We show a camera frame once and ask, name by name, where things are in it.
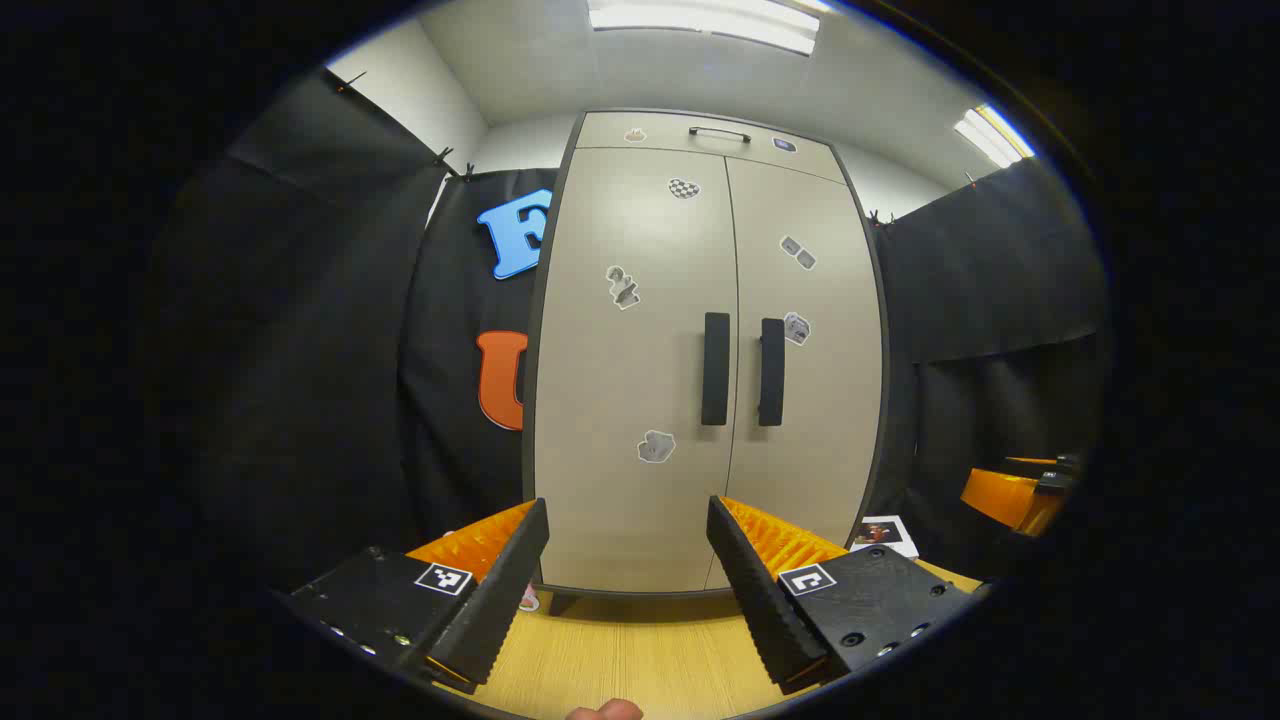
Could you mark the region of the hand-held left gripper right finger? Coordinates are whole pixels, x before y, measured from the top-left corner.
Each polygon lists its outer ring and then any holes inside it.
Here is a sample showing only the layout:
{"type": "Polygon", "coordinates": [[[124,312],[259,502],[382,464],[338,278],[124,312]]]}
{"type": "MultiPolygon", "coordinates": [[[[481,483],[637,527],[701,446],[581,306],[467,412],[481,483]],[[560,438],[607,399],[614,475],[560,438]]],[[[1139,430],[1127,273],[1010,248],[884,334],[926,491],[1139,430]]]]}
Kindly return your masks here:
{"type": "Polygon", "coordinates": [[[877,670],[978,603],[887,544],[846,550],[726,496],[709,498],[707,538],[786,694],[877,670]]]}

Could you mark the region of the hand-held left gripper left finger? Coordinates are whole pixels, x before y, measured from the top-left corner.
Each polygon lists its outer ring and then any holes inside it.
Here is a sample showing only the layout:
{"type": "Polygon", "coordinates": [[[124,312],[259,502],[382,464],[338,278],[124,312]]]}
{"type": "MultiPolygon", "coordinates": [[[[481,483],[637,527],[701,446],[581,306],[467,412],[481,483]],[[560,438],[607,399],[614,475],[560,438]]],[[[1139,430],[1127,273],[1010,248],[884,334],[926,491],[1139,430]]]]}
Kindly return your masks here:
{"type": "Polygon", "coordinates": [[[488,683],[549,541],[535,498],[407,553],[369,547],[285,594],[308,625],[420,685],[488,683]]]}

